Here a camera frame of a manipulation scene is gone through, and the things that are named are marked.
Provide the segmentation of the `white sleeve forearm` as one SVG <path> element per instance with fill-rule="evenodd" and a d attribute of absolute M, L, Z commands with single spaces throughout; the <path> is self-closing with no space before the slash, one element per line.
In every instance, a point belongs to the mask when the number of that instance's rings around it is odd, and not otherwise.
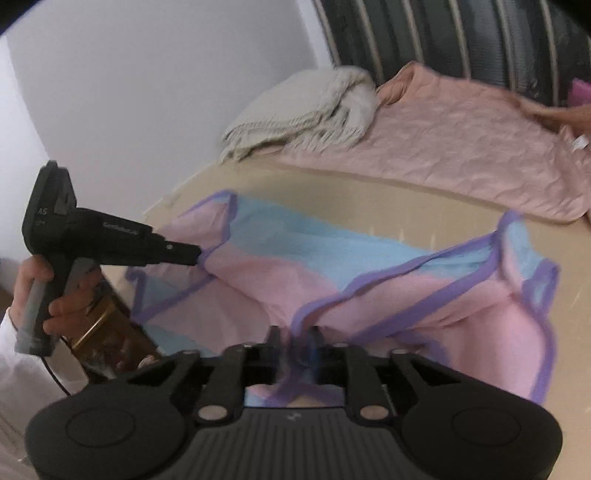
<path fill-rule="evenodd" d="M 17 331 L 6 315 L 1 322 L 1 477 L 35 479 L 26 464 L 24 433 L 40 410 L 77 393 L 88 379 L 80 363 L 63 343 L 58 343 L 46 361 L 14 350 Z"/>

